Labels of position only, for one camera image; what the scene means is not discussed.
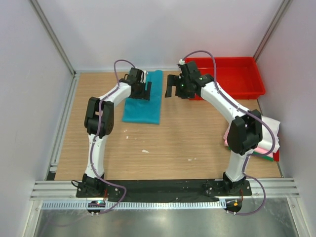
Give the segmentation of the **teal t shirt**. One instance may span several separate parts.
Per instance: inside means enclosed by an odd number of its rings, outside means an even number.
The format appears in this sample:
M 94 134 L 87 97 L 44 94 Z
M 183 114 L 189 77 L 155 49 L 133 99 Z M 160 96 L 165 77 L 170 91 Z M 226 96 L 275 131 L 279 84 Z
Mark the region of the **teal t shirt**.
M 148 72 L 147 80 L 152 83 L 150 99 L 127 98 L 122 116 L 123 122 L 160 124 L 163 72 L 161 70 Z

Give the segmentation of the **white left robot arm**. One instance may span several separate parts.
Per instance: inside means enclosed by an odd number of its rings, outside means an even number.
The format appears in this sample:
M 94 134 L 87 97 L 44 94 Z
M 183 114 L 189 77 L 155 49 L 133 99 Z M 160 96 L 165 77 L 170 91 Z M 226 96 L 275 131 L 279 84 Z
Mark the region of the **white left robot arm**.
M 88 164 L 77 187 L 77 197 L 97 198 L 105 192 L 104 153 L 114 128 L 115 107 L 128 97 L 149 101 L 152 83 L 147 81 L 147 74 L 145 70 L 132 67 L 109 92 L 88 100 L 84 119 L 89 139 Z

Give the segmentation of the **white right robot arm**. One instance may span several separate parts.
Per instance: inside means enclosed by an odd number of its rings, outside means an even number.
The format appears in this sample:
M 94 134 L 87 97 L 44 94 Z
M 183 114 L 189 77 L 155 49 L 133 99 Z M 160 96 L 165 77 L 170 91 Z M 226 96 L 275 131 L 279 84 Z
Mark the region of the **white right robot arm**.
M 223 191 L 232 196 L 239 192 L 245 183 L 245 161 L 262 141 L 261 113 L 250 111 L 240 105 L 216 82 L 210 74 L 202 75 L 196 63 L 180 60 L 179 75 L 168 75 L 165 97 L 175 96 L 182 99 L 200 96 L 209 102 L 229 123 L 227 143 L 231 149 L 229 165 L 223 173 Z

